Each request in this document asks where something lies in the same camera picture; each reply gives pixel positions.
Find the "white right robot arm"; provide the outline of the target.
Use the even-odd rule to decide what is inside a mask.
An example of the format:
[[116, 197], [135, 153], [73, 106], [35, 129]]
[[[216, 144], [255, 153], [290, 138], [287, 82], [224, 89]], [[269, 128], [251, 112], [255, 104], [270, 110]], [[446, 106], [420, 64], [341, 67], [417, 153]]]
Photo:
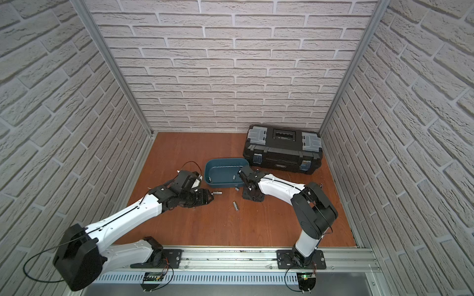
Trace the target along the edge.
[[314, 182], [292, 183], [272, 174], [252, 170], [246, 166], [239, 170], [244, 183], [243, 198], [254, 202], [263, 202], [266, 196], [273, 196], [290, 204], [295, 211], [302, 229], [294, 246], [294, 260], [310, 260], [319, 242], [338, 218], [338, 212], [320, 186]]

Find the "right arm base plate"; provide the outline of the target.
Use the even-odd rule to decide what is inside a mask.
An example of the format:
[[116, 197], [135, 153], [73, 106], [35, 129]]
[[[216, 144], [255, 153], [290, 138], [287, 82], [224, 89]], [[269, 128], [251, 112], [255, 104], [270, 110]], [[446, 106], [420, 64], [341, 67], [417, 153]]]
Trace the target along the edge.
[[311, 256], [304, 257], [296, 249], [277, 250], [276, 259], [279, 270], [303, 269], [303, 270], [326, 270], [324, 254], [321, 250], [315, 250]]

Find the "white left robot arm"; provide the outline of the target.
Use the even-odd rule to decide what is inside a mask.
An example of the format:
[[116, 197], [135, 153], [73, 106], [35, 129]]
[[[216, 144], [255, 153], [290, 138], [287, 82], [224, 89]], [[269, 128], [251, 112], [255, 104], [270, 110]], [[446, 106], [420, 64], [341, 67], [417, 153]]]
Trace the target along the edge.
[[175, 207], [194, 208], [214, 199], [208, 189], [176, 193], [158, 186], [127, 208], [86, 227], [69, 227], [53, 258], [53, 265], [71, 291], [80, 291], [100, 275], [114, 268], [144, 263], [153, 253], [153, 245], [142, 239], [123, 247], [113, 244], [144, 222]]

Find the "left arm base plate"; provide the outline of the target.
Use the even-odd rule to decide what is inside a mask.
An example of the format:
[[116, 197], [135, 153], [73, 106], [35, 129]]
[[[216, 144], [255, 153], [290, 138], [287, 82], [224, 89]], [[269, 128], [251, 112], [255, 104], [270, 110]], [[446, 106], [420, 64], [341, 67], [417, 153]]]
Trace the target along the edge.
[[169, 265], [173, 269], [179, 268], [182, 249], [154, 250], [151, 257], [144, 263], [135, 263], [131, 268], [165, 268]]

